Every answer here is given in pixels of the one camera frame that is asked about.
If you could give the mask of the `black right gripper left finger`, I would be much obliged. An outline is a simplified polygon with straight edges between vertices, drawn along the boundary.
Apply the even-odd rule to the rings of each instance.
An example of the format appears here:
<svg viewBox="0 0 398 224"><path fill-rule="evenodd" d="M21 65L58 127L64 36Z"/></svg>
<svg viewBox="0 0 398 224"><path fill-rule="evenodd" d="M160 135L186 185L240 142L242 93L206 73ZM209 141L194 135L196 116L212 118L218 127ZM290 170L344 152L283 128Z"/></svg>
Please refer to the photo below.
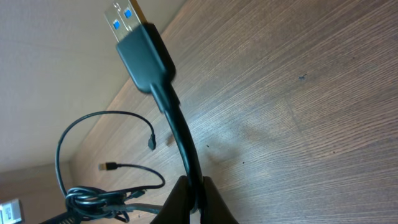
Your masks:
<svg viewBox="0 0 398 224"><path fill-rule="evenodd" d="M164 206L150 224L189 224L190 188L187 176L180 176Z"/></svg>

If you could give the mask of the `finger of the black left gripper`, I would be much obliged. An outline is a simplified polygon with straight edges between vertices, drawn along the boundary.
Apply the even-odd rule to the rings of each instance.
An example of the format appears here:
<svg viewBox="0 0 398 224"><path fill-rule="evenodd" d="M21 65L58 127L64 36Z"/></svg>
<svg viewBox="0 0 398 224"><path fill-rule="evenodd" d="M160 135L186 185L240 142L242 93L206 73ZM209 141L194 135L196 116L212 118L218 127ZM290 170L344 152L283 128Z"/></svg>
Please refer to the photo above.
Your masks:
<svg viewBox="0 0 398 224"><path fill-rule="evenodd" d="M65 212L57 215L56 217L50 218L40 224L80 224L81 218L76 216L74 213Z"/></svg>

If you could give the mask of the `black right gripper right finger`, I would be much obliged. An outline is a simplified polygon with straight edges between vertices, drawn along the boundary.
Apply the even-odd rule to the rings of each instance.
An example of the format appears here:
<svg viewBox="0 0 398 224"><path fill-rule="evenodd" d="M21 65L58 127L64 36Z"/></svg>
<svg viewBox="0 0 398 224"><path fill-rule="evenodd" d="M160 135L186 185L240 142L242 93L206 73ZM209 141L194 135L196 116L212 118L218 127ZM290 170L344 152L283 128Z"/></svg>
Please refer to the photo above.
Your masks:
<svg viewBox="0 0 398 224"><path fill-rule="evenodd" d="M201 212L201 224L238 224L218 192L213 180L210 177L204 176L203 185L206 203Z"/></svg>

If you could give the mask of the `black USB cable gold plug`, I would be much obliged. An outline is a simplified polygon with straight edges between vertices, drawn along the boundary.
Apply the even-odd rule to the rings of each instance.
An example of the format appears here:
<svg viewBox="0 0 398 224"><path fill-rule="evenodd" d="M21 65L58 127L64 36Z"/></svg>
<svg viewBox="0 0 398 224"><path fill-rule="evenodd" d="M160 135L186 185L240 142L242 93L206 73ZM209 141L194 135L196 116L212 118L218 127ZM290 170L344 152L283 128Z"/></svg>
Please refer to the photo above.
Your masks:
<svg viewBox="0 0 398 224"><path fill-rule="evenodd" d="M106 10L105 18L117 40L116 50L137 89L151 94L165 115L177 143L190 188L192 212L203 210L205 190L197 151L189 127L180 110L180 102L172 87L175 65L153 23L146 20L137 1L115 1ZM73 187L66 190L60 172L60 150L55 152L55 173L67 211L83 221L114 218L129 222L134 210L157 213L160 206L128 205L126 201L145 194L149 185L107 192L94 187Z"/></svg>

